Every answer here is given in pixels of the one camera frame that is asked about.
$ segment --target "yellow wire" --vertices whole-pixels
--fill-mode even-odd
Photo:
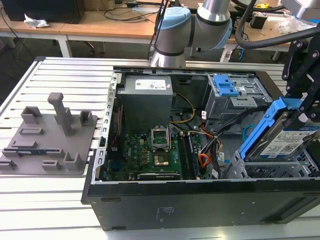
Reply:
[[[169,123],[171,123],[171,124],[185,124],[185,123],[191,121],[192,119],[194,119],[194,117],[195,117],[195,115],[196,115],[196,110],[195,110],[194,106],[192,105],[192,103],[191,103],[185,96],[183,96],[181,93],[176,93],[176,94],[179,95],[179,96],[181,96],[181,97],[182,97],[184,100],[186,100],[187,103],[191,106],[191,108],[192,108],[192,115],[191,115],[191,117],[190,117],[189,119],[187,119],[187,120],[170,121]]]

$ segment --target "power supply label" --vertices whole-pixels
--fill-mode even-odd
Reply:
[[[166,90],[167,89],[166,80],[137,79],[135,80],[135,89],[136,90]]]
[[[320,127],[304,126],[298,130],[283,129],[260,153],[268,159],[282,158],[293,153],[300,145],[312,138]]]

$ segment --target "black box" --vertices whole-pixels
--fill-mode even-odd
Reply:
[[[78,24],[85,14],[84,0],[2,0],[4,10],[11,21],[29,18]]]
[[[262,29],[265,25],[267,18],[268,18],[267,16],[258,16],[258,15],[253,16],[250,22],[251,28]]]

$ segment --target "hard drive label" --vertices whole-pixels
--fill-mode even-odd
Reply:
[[[260,156],[274,159],[290,155],[318,130],[317,126],[305,126],[298,130],[285,128],[269,143]]]

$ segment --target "blue plastic latch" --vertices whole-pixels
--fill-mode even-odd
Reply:
[[[299,109],[301,103],[302,101],[297,98],[280,97],[278,100],[275,100],[265,112],[263,118],[252,131],[250,136],[240,147],[239,153],[241,158],[245,159],[245,157],[247,156],[247,151],[251,148],[252,145],[255,144],[255,142],[260,137],[260,135],[263,134],[265,129],[268,127],[270,128],[273,124],[275,124],[275,116],[280,110],[285,108],[287,108],[288,110],[297,110]]]
[[[191,12],[188,8],[174,6],[165,10],[161,30],[173,29],[191,18]]]
[[[219,90],[220,96],[223,97],[237,97],[239,92],[236,91],[232,81],[226,74],[214,75],[213,76],[214,84]]]

